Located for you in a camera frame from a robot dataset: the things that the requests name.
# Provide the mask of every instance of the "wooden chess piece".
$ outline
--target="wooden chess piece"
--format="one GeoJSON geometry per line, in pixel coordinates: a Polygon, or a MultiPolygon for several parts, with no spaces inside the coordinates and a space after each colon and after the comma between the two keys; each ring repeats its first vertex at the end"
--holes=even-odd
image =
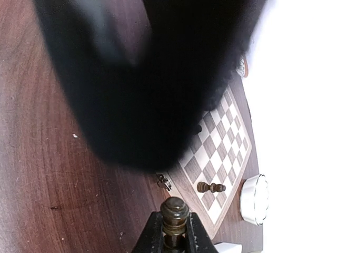
{"type": "Polygon", "coordinates": [[[163,252],[184,252],[186,220],[190,213],[186,203],[177,197],[170,197],[160,206],[163,216],[164,250],[163,252]]]}
{"type": "Polygon", "coordinates": [[[215,192],[223,192],[226,190],[226,186],[222,185],[222,184],[208,184],[205,182],[199,182],[196,186],[196,189],[198,190],[198,192],[207,192],[207,191],[211,191],[211,193],[215,193],[215,192]]]}

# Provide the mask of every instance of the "chessboard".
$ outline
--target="chessboard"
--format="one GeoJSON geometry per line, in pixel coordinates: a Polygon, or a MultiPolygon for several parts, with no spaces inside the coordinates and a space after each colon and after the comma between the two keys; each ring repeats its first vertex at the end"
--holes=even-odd
{"type": "Polygon", "coordinates": [[[213,239],[238,189],[252,144],[229,87],[218,107],[204,113],[200,126],[202,131],[194,136],[176,168],[160,173],[171,182],[170,196],[182,198],[213,239]],[[223,184],[226,190],[200,193],[199,182],[223,184]]]}

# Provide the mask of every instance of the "wood grain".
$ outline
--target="wood grain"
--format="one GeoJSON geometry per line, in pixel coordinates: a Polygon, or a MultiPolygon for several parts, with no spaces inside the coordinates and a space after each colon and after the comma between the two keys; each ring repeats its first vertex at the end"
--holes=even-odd
{"type": "MultiPolygon", "coordinates": [[[[133,54],[137,38],[148,31],[144,5],[114,4],[133,54]]],[[[0,251],[130,252],[165,191],[154,175],[108,168],[88,149],[30,1],[0,0],[0,32],[0,251]]],[[[232,86],[249,122],[237,76],[232,86]]],[[[253,141],[251,125],[247,130],[253,141]]],[[[255,148],[248,166],[244,178],[257,173],[255,148]]],[[[215,241],[242,243],[244,252],[261,250],[262,228],[241,220],[238,200],[236,195],[215,241]]]]}

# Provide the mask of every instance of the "chessboard border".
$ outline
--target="chessboard border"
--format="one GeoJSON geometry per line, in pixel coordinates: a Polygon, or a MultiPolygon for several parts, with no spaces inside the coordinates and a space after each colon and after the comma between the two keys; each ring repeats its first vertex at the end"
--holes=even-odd
{"type": "Polygon", "coordinates": [[[173,168],[170,172],[163,173],[173,184],[172,190],[170,192],[168,192],[170,194],[170,196],[176,196],[176,197],[182,198],[184,200],[193,198],[193,201],[190,200],[190,201],[188,201],[187,204],[188,204],[188,206],[189,206],[189,208],[192,212],[196,212],[198,214],[198,216],[200,217],[200,220],[203,222],[203,225],[206,228],[206,231],[209,234],[211,239],[213,239],[215,237],[217,231],[219,230],[219,228],[220,228],[220,226],[221,226],[221,224],[222,224],[222,222],[223,222],[223,220],[226,216],[226,213],[229,210],[229,207],[231,206],[231,204],[233,202],[234,196],[235,196],[235,194],[237,192],[237,189],[239,187],[239,184],[242,180],[243,173],[246,169],[246,166],[247,166],[247,163],[248,163],[249,157],[251,155],[251,151],[252,151],[252,142],[251,142],[249,134],[247,132],[245,122],[244,122],[244,120],[241,116],[241,112],[239,110],[239,107],[236,103],[234,94],[233,94],[230,87],[227,88],[227,91],[229,92],[230,97],[232,98],[232,103],[234,104],[235,109],[238,111],[237,115],[240,118],[240,121],[244,125],[244,132],[245,132],[246,139],[249,142],[249,146],[248,146],[248,149],[247,149],[245,159],[244,159],[243,164],[242,164],[242,168],[244,168],[244,169],[241,169],[239,175],[237,175],[237,177],[235,179],[235,182],[232,185],[232,191],[230,192],[229,196],[227,196],[227,201],[225,203],[225,206],[223,207],[222,212],[219,215],[219,218],[216,221],[216,223],[214,224],[212,222],[212,220],[210,219],[208,213],[206,212],[204,206],[201,203],[201,200],[197,197],[192,185],[189,183],[189,179],[187,178],[187,176],[184,173],[183,168],[180,166],[180,164],[177,164],[176,168],[173,168]]]}

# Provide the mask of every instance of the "black furry object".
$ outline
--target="black furry object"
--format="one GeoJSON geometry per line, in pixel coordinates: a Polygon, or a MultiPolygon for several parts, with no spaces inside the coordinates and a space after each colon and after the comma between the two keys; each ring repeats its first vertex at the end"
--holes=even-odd
{"type": "Polygon", "coordinates": [[[34,0],[45,43],[72,111],[98,157],[146,171],[170,168],[217,76],[230,78],[264,0],[165,2],[144,58],[131,63],[97,0],[34,0]]]}

